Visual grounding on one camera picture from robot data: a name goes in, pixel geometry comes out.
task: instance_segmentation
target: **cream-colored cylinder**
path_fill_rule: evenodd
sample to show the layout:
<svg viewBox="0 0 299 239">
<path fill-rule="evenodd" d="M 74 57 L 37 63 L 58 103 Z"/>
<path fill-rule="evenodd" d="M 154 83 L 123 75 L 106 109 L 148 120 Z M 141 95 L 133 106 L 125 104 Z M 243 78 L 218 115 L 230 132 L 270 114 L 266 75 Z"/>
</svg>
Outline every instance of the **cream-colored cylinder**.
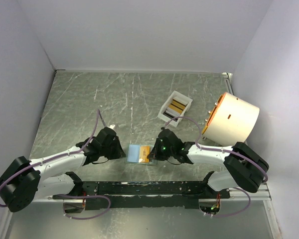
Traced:
<svg viewBox="0 0 299 239">
<path fill-rule="evenodd" d="M 203 130 L 203 136 L 222 145 L 244 142 L 253 129 L 259 108 L 230 93 L 219 99 Z"/>
</svg>

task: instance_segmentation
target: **gray marble tabletop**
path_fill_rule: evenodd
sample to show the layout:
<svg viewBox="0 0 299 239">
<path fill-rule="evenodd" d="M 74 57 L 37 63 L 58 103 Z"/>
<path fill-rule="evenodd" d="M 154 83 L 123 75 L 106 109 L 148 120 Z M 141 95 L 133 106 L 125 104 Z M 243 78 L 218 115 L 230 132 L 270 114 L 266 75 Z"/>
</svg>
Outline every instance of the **gray marble tabletop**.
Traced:
<svg viewBox="0 0 299 239">
<path fill-rule="evenodd" d="M 169 95 L 178 91 L 193 99 L 185 116 L 203 127 L 208 110 L 228 91 L 221 74 L 174 73 L 82 73 L 58 71 L 45 106 L 30 158 L 64 151 L 90 136 L 96 110 L 107 123 L 118 124 L 118 136 L 125 152 L 129 144 L 153 145 L 164 125 L 158 111 Z M 97 131 L 102 128 L 99 122 Z M 194 141 L 199 132 L 183 119 L 174 128 L 183 141 Z M 208 140 L 200 143 L 215 145 Z M 185 181 L 202 180 L 209 171 L 221 170 L 209 164 L 137 165 L 126 158 L 99 165 L 86 165 L 76 173 L 84 181 Z"/>
</svg>

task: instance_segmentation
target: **white plastic container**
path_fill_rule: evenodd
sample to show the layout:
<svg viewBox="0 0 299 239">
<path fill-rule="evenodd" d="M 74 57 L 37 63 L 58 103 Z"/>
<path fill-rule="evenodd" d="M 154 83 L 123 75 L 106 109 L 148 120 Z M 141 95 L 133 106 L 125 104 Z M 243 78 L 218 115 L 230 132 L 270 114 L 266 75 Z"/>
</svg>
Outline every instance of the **white plastic container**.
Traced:
<svg viewBox="0 0 299 239">
<path fill-rule="evenodd" d="M 193 101 L 193 99 L 181 94 L 180 92 L 173 91 L 171 95 L 168 97 L 167 101 L 163 104 L 163 106 L 160 108 L 160 111 L 157 115 L 157 117 L 165 122 L 168 122 L 170 120 L 169 117 L 163 115 L 163 113 L 166 111 L 167 107 L 171 104 L 172 100 L 175 99 L 178 102 L 182 103 L 183 105 L 186 105 L 183 112 L 180 114 L 180 116 L 184 116 L 185 112 L 189 110 L 190 105 Z M 181 122 L 182 119 L 177 119 L 177 121 L 172 120 L 169 124 L 176 127 L 179 122 Z"/>
<path fill-rule="evenodd" d="M 222 146 L 245 142 L 255 126 L 259 108 L 228 92 L 215 104 L 202 132 L 203 137 Z"/>
</svg>

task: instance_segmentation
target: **white wall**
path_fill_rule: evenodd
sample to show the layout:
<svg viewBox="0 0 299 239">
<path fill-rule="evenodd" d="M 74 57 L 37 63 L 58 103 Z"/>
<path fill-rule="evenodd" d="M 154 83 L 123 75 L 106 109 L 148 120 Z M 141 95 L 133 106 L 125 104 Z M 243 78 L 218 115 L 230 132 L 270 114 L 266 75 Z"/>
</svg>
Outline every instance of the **white wall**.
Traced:
<svg viewBox="0 0 299 239">
<path fill-rule="evenodd" d="M 270 165 L 284 239 L 299 239 L 299 0 L 275 0 L 234 72 L 233 90 L 260 107 L 248 143 Z"/>
<path fill-rule="evenodd" d="M 233 72 L 272 0 L 18 0 L 56 69 Z"/>
<path fill-rule="evenodd" d="M 17 156 L 29 156 L 52 76 L 17 1 L 0 0 L 0 176 Z"/>
</svg>

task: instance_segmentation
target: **gray floor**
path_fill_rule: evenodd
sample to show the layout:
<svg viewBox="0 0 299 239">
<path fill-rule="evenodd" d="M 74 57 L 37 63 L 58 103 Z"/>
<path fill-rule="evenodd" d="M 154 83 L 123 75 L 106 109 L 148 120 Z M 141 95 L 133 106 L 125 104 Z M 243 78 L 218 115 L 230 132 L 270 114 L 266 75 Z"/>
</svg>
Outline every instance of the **gray floor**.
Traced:
<svg viewBox="0 0 299 239">
<path fill-rule="evenodd" d="M 203 127 L 208 110 L 227 91 L 221 74 L 69 73 L 58 71 L 34 142 L 31 158 L 64 151 L 90 136 L 99 108 L 108 125 L 119 125 L 127 152 L 130 143 L 153 145 L 164 122 L 157 118 L 172 91 L 193 99 L 186 116 Z M 172 130 L 183 141 L 194 141 L 197 127 L 183 120 Z M 205 140 L 204 144 L 215 145 Z M 86 165 L 76 173 L 85 181 L 202 180 L 220 168 L 208 164 L 155 166 L 127 164 L 126 159 Z"/>
<path fill-rule="evenodd" d="M 30 158 L 49 156 L 89 137 L 99 108 L 107 124 L 118 123 L 123 149 L 130 143 L 153 145 L 164 122 L 157 113 L 173 90 L 193 98 L 186 116 L 203 126 L 208 110 L 227 91 L 220 74 L 69 73 L 55 77 Z M 194 141 L 198 130 L 183 120 L 173 131 L 183 141 Z M 210 141 L 203 144 L 214 145 Z M 165 181 L 202 180 L 219 167 L 127 164 L 126 159 L 86 165 L 77 171 L 82 180 Z M 221 213 L 234 212 L 247 201 L 223 202 Z M 79 217 L 98 212 L 84 212 Z M 207 218 L 184 208 L 111 209 L 88 221 L 63 216 L 61 203 L 33 202 L 14 213 L 7 239 L 54 238 L 235 238 L 270 239 L 272 234 L 262 201 L 253 201 L 243 213 L 230 218 Z"/>
</svg>

